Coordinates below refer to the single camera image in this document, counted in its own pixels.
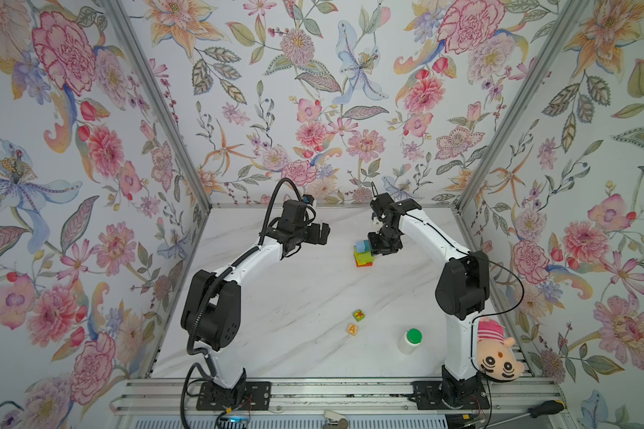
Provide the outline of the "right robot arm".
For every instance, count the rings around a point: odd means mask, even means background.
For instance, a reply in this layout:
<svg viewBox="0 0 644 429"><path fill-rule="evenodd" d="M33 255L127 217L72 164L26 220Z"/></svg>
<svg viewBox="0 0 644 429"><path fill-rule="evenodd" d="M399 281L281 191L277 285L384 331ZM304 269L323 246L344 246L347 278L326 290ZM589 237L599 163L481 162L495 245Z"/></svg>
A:
<svg viewBox="0 0 644 429"><path fill-rule="evenodd" d="M402 237L407 236L443 269L435 289L436 303L447 315L447 355L440 391L442 402L459 409L482 387L475 364L475 322L489 298L488 259L449 237L410 198L395 201L383 193L370 200L370 207L379 226L368 234L372 255L397 253L402 249Z"/></svg>

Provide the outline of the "wood cube letter A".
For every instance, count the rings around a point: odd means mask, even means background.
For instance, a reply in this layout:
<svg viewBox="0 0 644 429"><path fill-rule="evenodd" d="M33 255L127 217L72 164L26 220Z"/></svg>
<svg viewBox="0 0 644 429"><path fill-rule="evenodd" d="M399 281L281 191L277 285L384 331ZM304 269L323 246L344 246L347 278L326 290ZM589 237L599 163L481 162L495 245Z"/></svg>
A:
<svg viewBox="0 0 644 429"><path fill-rule="evenodd" d="M347 334L350 334L351 336L356 336L359 331L359 327L355 324L350 324L346 328Z"/></svg>

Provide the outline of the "green cube red print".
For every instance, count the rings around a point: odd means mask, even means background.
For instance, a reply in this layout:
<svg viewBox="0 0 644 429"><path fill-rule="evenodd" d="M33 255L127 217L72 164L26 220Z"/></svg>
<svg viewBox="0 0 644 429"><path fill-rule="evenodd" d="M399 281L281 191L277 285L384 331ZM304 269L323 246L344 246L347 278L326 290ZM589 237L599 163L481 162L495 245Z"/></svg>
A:
<svg viewBox="0 0 644 429"><path fill-rule="evenodd" d="M365 318L365 313L361 309L357 309L352 314L356 322L360 322Z"/></svg>

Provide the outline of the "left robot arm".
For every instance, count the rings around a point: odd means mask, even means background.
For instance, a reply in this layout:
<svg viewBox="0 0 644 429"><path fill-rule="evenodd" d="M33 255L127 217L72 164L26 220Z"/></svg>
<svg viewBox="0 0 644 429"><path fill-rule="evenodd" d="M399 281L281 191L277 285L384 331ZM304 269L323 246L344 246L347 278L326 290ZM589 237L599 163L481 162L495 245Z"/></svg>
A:
<svg viewBox="0 0 644 429"><path fill-rule="evenodd" d="M186 351L204 357L211 381L219 388L238 391L246 379L244 368L220 355L241 327L243 288L302 245L327 244L330 227L315 222L313 204L311 195L287 200L281 216L267 219L259 241L236 261L214 272L200 270L191 278L180 319L189 334Z"/></svg>

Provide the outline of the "light blue cube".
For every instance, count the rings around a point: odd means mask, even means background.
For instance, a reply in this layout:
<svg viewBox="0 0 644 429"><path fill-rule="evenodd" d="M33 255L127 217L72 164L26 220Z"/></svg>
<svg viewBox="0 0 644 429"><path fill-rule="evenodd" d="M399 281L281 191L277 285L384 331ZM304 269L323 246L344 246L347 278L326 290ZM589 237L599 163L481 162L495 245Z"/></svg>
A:
<svg viewBox="0 0 644 429"><path fill-rule="evenodd" d="M357 241L355 244L355 251L359 254L371 252L370 242L368 240Z"/></svg>

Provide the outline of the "green block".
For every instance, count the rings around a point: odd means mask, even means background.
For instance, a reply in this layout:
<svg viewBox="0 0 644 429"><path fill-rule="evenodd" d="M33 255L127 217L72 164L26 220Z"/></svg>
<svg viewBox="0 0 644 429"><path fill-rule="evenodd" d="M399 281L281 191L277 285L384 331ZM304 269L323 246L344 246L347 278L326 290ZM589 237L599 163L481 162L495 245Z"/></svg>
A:
<svg viewBox="0 0 644 429"><path fill-rule="evenodd" d="M361 254L354 252L354 259L356 263L366 264L370 262L374 263L375 257L372 255L371 252L361 253Z"/></svg>

